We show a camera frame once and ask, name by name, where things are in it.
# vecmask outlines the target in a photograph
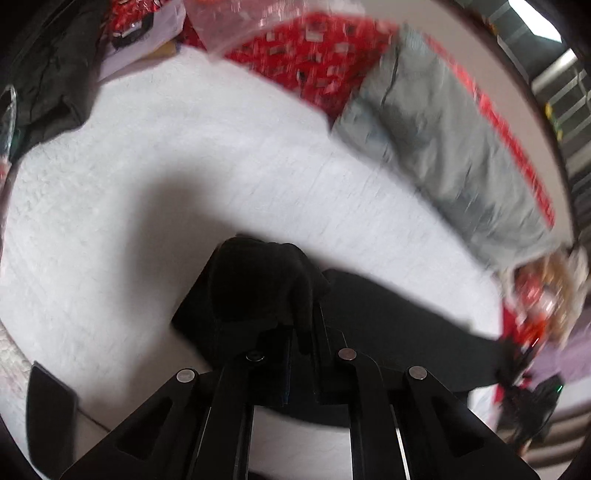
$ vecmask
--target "metal bolt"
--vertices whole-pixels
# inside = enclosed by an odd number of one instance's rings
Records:
[[[259,350],[253,350],[252,352],[248,352],[246,354],[246,359],[251,362],[260,362],[265,358],[265,355],[262,354]]]
[[[339,350],[339,358],[342,360],[355,360],[357,352],[352,348],[342,348]]]
[[[177,373],[177,380],[181,383],[189,383],[192,382],[195,378],[195,372],[191,369],[185,368]]]
[[[411,367],[408,369],[408,373],[415,380],[425,380],[427,378],[427,370],[423,367]]]

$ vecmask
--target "bed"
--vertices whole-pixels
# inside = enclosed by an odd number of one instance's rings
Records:
[[[467,51],[476,37],[445,7],[395,3],[365,6],[428,30],[490,88],[571,240],[549,140],[527,122],[536,113],[508,75],[487,80],[502,64],[484,44]],[[237,232],[292,242],[322,267],[373,278],[475,334],[501,334],[492,273],[408,184],[355,156],[321,112],[280,87],[183,47],[102,85],[88,122],[33,149],[19,173],[0,276],[0,414],[24,451],[32,361],[80,398],[78,455],[177,370],[207,370],[169,322],[214,247]],[[470,398],[490,425],[492,397],[489,387]],[[349,448],[347,431],[259,409],[251,468],[350,478]]]

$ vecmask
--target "plastic bag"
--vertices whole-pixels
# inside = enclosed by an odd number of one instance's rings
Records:
[[[588,275],[583,249],[570,257],[556,251],[517,269],[515,294],[527,315],[523,328],[536,326],[536,331],[564,347],[581,315]]]
[[[17,124],[17,92],[8,85],[0,95],[0,258],[4,249],[4,228],[8,217],[8,202],[18,165],[12,166],[10,151]]]
[[[309,31],[322,41],[307,41]],[[225,58],[281,85],[334,122],[397,32],[397,24],[364,15],[311,12],[261,32]],[[205,49],[188,17],[180,41]]]
[[[348,0],[184,0],[193,28],[208,53],[221,56],[279,23],[313,11],[363,14]],[[322,41],[315,31],[306,40]]]

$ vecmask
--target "white fluffy blanket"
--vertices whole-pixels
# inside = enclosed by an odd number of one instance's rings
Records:
[[[490,275],[415,192],[331,138],[321,112],[190,48],[102,86],[83,128],[27,155],[0,319],[29,361],[114,427],[177,369],[206,369],[169,322],[216,244],[237,232],[292,242],[323,267],[500,334]],[[486,392],[478,401],[485,417]],[[22,445],[22,410],[0,408]],[[254,469],[350,477],[347,432],[256,418]]]

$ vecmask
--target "purple fabric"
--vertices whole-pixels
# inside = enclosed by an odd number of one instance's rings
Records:
[[[530,374],[531,388],[556,374],[560,374],[566,383],[591,376],[591,308],[583,311],[563,350],[552,343],[544,346],[535,358]]]

